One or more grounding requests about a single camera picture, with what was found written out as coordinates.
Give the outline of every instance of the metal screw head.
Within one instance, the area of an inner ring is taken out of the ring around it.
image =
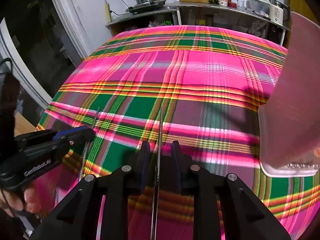
[[[123,170],[124,172],[131,171],[131,166],[129,165],[122,166],[121,170]]]
[[[200,170],[200,166],[196,165],[196,164],[193,164],[193,165],[190,166],[190,169],[192,169],[193,171],[199,171]]]
[[[93,179],[94,179],[94,176],[92,174],[89,174],[89,175],[84,177],[84,180],[87,181],[87,182],[89,182],[89,181],[91,181]]]
[[[232,180],[232,181],[235,181],[237,178],[238,178],[238,177],[237,177],[236,174],[230,173],[230,174],[228,175],[228,179],[230,179],[230,180]]]

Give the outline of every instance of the white door frame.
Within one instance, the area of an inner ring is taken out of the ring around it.
[[[9,57],[12,60],[12,68],[7,63],[8,68],[13,72],[21,86],[43,109],[46,109],[52,101],[52,97],[44,90],[39,82],[32,75],[26,64],[20,57],[9,34],[5,19],[0,23],[0,54],[3,58]]]
[[[81,24],[72,0],[52,0],[72,44],[75,46],[81,58],[86,59],[94,47]]]

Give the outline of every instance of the table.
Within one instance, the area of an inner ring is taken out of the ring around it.
[[[269,178],[259,166],[257,110],[272,93],[286,53],[270,41],[222,28],[178,25],[123,32],[70,75],[37,129],[90,126],[100,108],[84,173],[107,175],[143,140],[156,151],[163,105],[164,153],[178,140],[182,151],[210,172],[237,174],[298,239],[320,205],[319,173]],[[59,201],[76,183],[80,152],[71,149],[65,165],[42,178],[44,205]],[[128,205],[129,239],[148,239],[152,190],[130,197]],[[192,221],[191,197],[160,193],[157,239],[191,240]]]

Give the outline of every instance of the finger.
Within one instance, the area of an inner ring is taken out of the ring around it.
[[[28,186],[28,188],[24,191],[24,200],[26,203],[33,203],[38,200],[36,189],[33,185]]]
[[[3,190],[3,193],[4,193],[5,198],[2,195],[2,192],[0,191],[0,196],[1,196],[2,202],[4,202],[4,203],[8,202],[8,205],[15,210],[21,211],[23,209],[22,200],[20,198],[18,198],[17,195],[15,195],[14,193],[7,192],[6,190]]]
[[[30,213],[37,213],[41,209],[40,203],[28,203],[26,210]]]
[[[9,208],[4,208],[3,210],[4,210],[4,212],[7,213],[8,216],[10,216],[10,217],[12,217],[12,218],[14,217]]]

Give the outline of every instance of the human hand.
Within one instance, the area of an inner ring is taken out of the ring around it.
[[[30,213],[37,213],[41,209],[40,198],[34,183],[31,183],[30,185],[28,185],[27,189],[24,191],[25,204],[22,203],[21,199],[15,193],[8,192],[4,189],[2,191],[10,207],[15,210],[21,211],[25,209]],[[0,207],[9,216],[13,217],[13,214],[11,213],[10,208],[7,205],[1,191],[0,191]]]

